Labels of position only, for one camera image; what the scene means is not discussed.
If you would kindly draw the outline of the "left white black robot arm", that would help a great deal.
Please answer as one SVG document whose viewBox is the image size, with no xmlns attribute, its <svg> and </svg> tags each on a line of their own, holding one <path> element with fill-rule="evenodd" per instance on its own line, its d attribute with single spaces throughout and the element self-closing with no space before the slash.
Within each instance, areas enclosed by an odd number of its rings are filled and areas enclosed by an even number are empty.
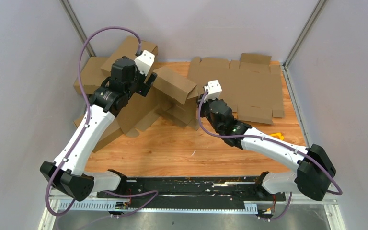
<svg viewBox="0 0 368 230">
<path fill-rule="evenodd" d="M 53 162 L 45 161 L 40 167 L 51 187 L 77 201 L 103 190 L 116 198 L 127 194 L 128 186 L 116 171 L 93 173 L 84 169 L 100 137 L 133 94 L 148 94 L 157 77 L 150 72 L 154 60 L 152 54 L 143 52 L 134 60 L 123 56 L 112 64 L 110 76 L 89 97 L 87 112 L 69 143 Z"/>
</svg>

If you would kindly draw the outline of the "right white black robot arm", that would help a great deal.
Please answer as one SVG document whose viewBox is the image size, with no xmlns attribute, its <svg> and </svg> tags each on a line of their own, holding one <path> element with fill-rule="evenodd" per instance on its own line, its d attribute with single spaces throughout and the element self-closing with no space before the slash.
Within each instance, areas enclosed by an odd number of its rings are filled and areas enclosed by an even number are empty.
<svg viewBox="0 0 368 230">
<path fill-rule="evenodd" d="M 322 201 L 327 193 L 341 195 L 342 190 L 330 190 L 335 184 L 336 169 L 325 149 L 317 144 L 310 147 L 291 144 L 234 118 L 231 108 L 222 99 L 197 100 L 198 117 L 205 117 L 214 129 L 212 136 L 221 138 L 231 147 L 263 154 L 287 166 L 288 172 L 263 172 L 258 177 L 254 193 L 267 200 L 280 192 L 300 192 Z"/>
</svg>

